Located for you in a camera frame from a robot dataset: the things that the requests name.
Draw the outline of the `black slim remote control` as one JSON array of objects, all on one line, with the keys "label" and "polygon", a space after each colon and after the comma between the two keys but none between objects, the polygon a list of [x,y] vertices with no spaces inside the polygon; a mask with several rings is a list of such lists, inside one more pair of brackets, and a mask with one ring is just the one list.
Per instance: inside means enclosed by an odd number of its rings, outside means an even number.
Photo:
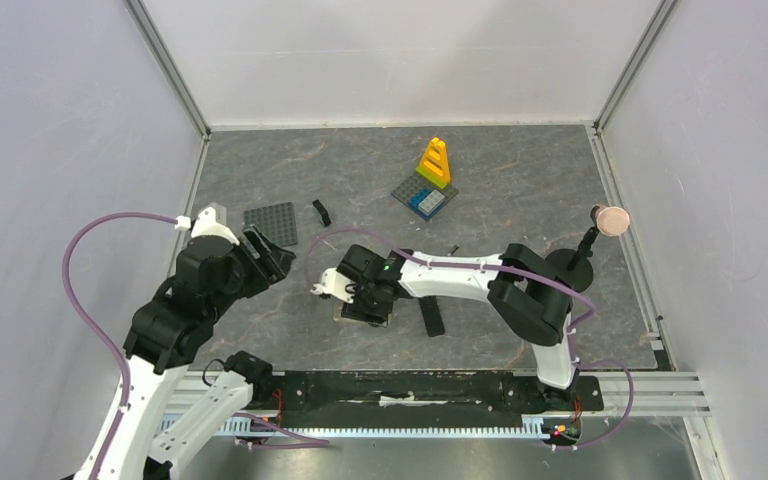
[{"label": "black slim remote control", "polygon": [[426,296],[418,299],[422,319],[428,337],[434,338],[446,333],[441,310],[434,296]]}]

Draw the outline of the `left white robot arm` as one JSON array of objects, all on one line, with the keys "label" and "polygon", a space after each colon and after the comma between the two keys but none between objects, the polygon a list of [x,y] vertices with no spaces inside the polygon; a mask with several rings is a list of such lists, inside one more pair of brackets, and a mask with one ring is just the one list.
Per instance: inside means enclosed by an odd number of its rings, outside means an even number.
[{"label": "left white robot arm", "polygon": [[170,429],[157,430],[218,320],[283,280],[296,258],[255,228],[236,235],[200,219],[190,232],[174,274],[134,313],[124,346],[113,350],[118,395],[76,479],[177,479],[236,411],[273,398],[270,364],[241,352]]}]

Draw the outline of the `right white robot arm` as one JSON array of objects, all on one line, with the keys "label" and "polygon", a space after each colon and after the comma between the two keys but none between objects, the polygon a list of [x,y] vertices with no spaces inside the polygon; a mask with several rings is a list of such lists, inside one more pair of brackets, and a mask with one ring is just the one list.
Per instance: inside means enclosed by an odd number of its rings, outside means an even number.
[{"label": "right white robot arm", "polygon": [[551,408],[578,393],[577,370],[567,330],[576,294],[593,283],[594,268],[581,251],[558,249],[542,257],[512,243],[498,254],[444,257],[393,250],[388,256],[353,245],[337,267],[326,270],[318,289],[343,301],[344,316],[387,322],[398,299],[447,297],[491,305],[508,328],[531,344],[537,392]]}]

